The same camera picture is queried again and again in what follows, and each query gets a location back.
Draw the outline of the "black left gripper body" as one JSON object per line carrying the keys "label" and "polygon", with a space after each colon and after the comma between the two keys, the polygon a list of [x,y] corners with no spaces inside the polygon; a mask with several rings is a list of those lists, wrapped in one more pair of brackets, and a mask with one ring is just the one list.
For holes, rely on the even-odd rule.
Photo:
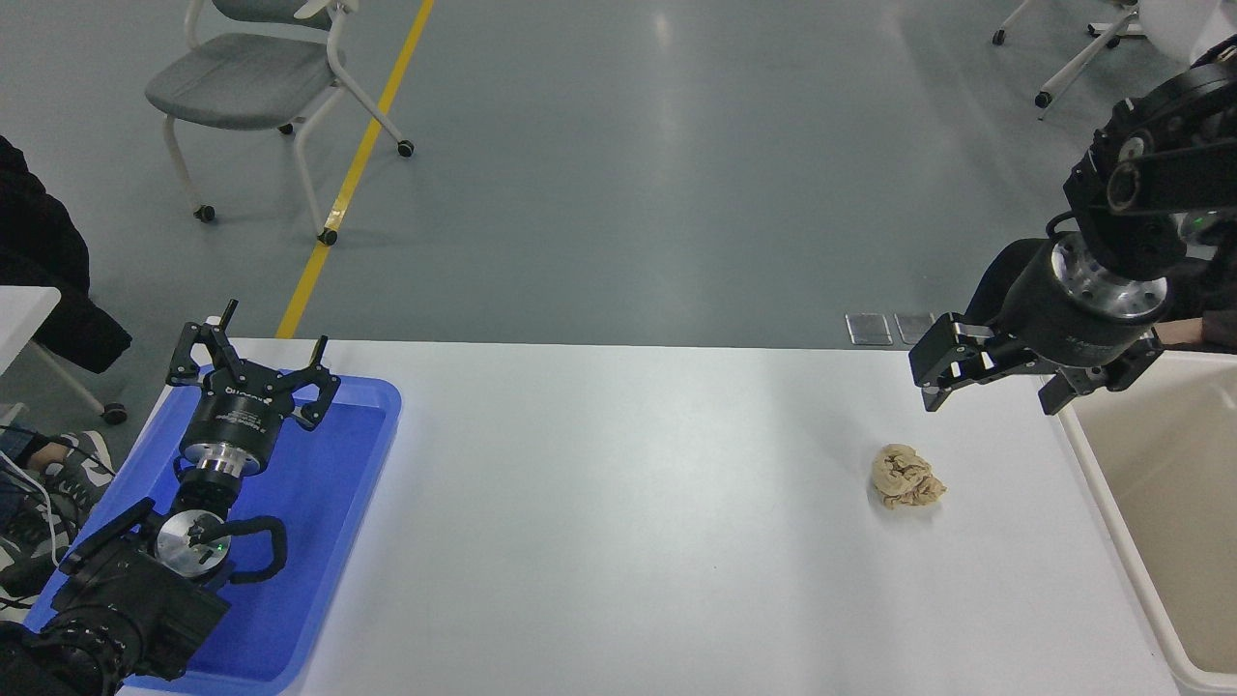
{"label": "black left gripper body", "polygon": [[247,455],[270,455],[282,422],[294,401],[282,389],[282,375],[262,365],[244,365],[240,375],[216,368],[202,384],[202,396],[190,415],[183,454],[194,455],[207,445],[228,445]]}

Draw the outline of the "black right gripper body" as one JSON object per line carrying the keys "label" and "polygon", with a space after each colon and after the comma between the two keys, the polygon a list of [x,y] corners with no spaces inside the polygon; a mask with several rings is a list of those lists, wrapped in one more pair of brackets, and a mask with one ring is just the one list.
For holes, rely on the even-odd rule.
{"label": "black right gripper body", "polygon": [[1045,241],[995,316],[999,333],[1069,368],[1097,368],[1166,313],[1166,278],[1131,279],[1100,263],[1084,241]]}

